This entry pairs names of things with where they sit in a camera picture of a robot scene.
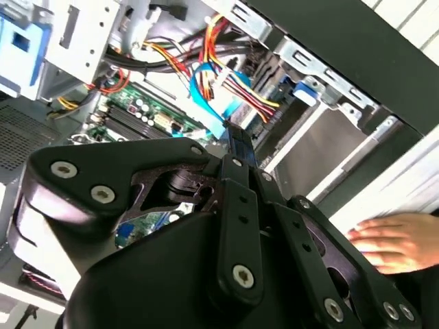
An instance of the silver screw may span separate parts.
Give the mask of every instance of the silver screw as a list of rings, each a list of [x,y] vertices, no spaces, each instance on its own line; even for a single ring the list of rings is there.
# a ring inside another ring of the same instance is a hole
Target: silver screw
[[[399,308],[401,309],[401,311],[403,312],[406,318],[408,318],[410,321],[414,321],[414,315],[411,312],[411,310],[409,310],[409,308],[406,307],[406,305],[399,304]]]
[[[272,176],[268,175],[267,173],[262,173],[262,177],[264,177],[264,179],[268,182],[271,182],[273,180]]]
[[[196,146],[191,147],[191,151],[199,156],[201,156],[203,154],[203,151]]]
[[[326,308],[328,314],[336,320],[336,322],[341,323],[344,320],[344,315],[340,305],[331,298],[324,300],[324,307]]]
[[[233,163],[236,164],[238,167],[242,167],[242,162],[237,159],[233,159]]]
[[[59,178],[73,178],[78,174],[78,168],[74,164],[65,161],[57,161],[50,166],[52,173]]]
[[[101,204],[109,204],[116,199],[115,192],[111,188],[102,185],[91,189],[91,197]]]
[[[386,313],[389,314],[389,317],[391,317],[395,321],[399,320],[399,314],[395,310],[395,307],[393,307],[391,305],[391,303],[384,302],[383,306],[384,306]]]
[[[245,289],[250,289],[254,286],[253,273],[243,265],[235,265],[233,267],[233,278]]]
[[[310,209],[311,205],[309,204],[309,202],[307,200],[300,200],[300,205],[305,208],[305,209]]]

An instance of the hand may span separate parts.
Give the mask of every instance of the hand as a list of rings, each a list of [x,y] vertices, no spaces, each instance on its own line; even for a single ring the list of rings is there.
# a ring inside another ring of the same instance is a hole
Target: hand
[[[439,264],[439,218],[431,215],[363,221],[346,237],[383,274]]]

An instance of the ventilation grille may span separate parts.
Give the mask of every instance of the ventilation grille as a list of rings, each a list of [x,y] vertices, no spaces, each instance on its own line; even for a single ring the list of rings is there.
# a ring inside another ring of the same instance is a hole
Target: ventilation grille
[[[55,130],[19,112],[0,107],[0,167],[13,171],[37,149],[60,138]]]

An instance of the finger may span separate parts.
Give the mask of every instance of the finger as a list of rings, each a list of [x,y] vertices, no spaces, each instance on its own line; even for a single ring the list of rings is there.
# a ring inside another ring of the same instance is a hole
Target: finger
[[[376,218],[362,221],[355,226],[356,231],[365,230],[366,228],[377,228],[379,226],[401,226],[404,222],[400,217]]]
[[[404,238],[361,238],[351,243],[360,252],[400,252],[404,253]]]
[[[379,273],[385,275],[401,273],[401,271],[397,267],[392,266],[378,266],[377,270],[379,271]]]
[[[408,265],[407,257],[398,252],[364,252],[363,256],[376,267],[402,267]]]
[[[348,240],[360,238],[405,238],[409,234],[404,232],[403,226],[379,226],[363,230],[351,230],[346,234]]]

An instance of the ram slot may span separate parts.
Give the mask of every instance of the ram slot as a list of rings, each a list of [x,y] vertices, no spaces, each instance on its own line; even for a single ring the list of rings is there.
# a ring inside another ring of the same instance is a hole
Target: ram slot
[[[105,122],[105,126],[109,129],[114,131],[116,134],[121,135],[122,137],[128,139],[129,141],[142,141],[146,139],[146,137],[141,136],[140,134],[137,134],[136,132],[133,132],[126,126],[122,125],[121,123],[111,119],[107,118]]]
[[[169,134],[162,132],[156,127],[151,127],[150,125],[134,117],[132,114],[116,106],[111,107],[110,111],[108,112],[108,116],[146,138],[157,139],[170,137]]]

